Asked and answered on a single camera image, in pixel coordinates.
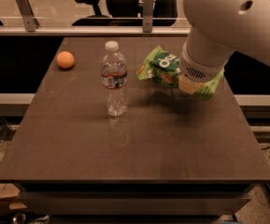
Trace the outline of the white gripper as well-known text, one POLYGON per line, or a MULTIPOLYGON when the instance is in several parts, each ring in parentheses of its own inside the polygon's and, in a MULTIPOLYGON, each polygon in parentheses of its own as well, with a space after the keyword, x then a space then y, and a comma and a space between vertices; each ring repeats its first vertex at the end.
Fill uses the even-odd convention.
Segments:
POLYGON ((196 62, 189 55, 187 45, 184 44, 179 57, 179 69, 183 75, 179 77, 178 88, 188 94, 194 94, 204 86, 202 82, 212 80, 223 67, 224 64, 206 66, 196 62))

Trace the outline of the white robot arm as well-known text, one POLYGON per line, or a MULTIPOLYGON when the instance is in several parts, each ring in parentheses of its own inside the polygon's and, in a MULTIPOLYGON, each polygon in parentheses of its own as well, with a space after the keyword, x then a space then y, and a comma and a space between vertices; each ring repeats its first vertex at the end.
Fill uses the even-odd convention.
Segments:
POLYGON ((183 9, 185 78, 205 83, 223 70, 234 93, 270 95, 270 0, 183 0, 183 9))

